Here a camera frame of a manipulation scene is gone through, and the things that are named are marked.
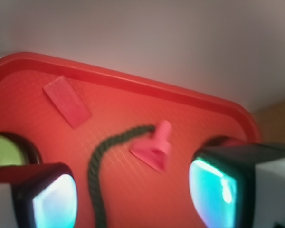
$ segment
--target tray rim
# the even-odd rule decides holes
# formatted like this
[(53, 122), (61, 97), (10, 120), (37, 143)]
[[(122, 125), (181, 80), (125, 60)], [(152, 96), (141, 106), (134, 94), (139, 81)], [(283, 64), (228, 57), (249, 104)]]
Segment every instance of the tray rim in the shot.
[(2, 57), (0, 59), (0, 82), (9, 74), (21, 70), (36, 70), (57, 76), (64, 75), (71, 79), (225, 114), (238, 122), (248, 143), (261, 142), (260, 131), (250, 113), (239, 104), (225, 99), (127, 73), (32, 52), (18, 52)]

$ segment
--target white wall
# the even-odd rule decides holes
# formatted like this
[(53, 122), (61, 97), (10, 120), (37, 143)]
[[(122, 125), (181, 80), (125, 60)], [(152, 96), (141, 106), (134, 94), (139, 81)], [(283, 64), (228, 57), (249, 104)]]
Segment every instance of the white wall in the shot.
[(285, 98), (285, 0), (0, 0), (0, 56), (32, 51), (225, 98)]

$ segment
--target pink plastic piece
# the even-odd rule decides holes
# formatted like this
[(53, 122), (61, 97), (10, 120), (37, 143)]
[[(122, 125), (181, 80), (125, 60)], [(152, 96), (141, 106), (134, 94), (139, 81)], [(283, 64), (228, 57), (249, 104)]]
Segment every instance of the pink plastic piece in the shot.
[(73, 128), (91, 117), (91, 112), (64, 76), (45, 85), (43, 90)]
[(154, 136), (149, 139), (138, 139), (130, 148), (130, 151), (139, 159), (150, 165), (157, 171), (165, 171), (171, 151), (168, 143), (172, 125), (163, 120), (155, 129)]

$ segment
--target red tray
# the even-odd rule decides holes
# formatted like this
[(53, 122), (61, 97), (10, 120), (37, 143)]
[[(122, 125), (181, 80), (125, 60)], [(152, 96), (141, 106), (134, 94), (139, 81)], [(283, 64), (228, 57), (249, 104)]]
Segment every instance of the red tray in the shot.
[[(92, 112), (72, 129), (42, 87), (64, 75)], [(105, 155), (100, 171), (109, 227), (203, 227), (189, 192), (192, 155), (216, 135), (256, 143), (255, 122), (238, 104), (164, 83), (33, 53), (0, 59), (0, 131), (30, 139), (44, 162), (64, 162), (78, 188), (76, 227), (93, 227), (87, 164), (103, 139), (141, 124), (172, 123), (168, 170), (134, 157), (129, 143)]]

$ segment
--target pink rectangular block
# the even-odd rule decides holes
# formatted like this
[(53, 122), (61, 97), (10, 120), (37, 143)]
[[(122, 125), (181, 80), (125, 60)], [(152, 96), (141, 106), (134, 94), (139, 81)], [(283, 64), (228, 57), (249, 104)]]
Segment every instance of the pink rectangular block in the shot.
[(91, 112), (64, 76), (45, 85), (43, 90), (73, 128), (91, 117)]

